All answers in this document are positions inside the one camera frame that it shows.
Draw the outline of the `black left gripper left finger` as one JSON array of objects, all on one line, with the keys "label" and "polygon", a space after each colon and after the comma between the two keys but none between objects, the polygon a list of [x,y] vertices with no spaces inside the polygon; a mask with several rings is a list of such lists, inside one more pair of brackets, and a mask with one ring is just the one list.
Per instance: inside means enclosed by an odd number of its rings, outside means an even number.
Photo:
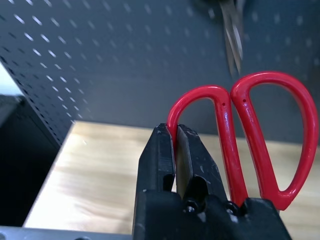
[{"label": "black left gripper left finger", "polygon": [[176,175],[174,160],[171,135],[161,123],[153,129],[139,158],[136,191],[170,192]]}]

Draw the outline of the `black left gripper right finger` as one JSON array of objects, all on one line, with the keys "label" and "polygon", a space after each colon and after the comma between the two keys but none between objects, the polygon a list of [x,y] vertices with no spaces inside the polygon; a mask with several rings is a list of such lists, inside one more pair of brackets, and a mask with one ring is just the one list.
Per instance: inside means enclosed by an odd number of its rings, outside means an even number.
[{"label": "black left gripper right finger", "polygon": [[177,128],[176,184],[183,200],[221,196],[221,176],[217,164],[199,135],[183,124]]}]

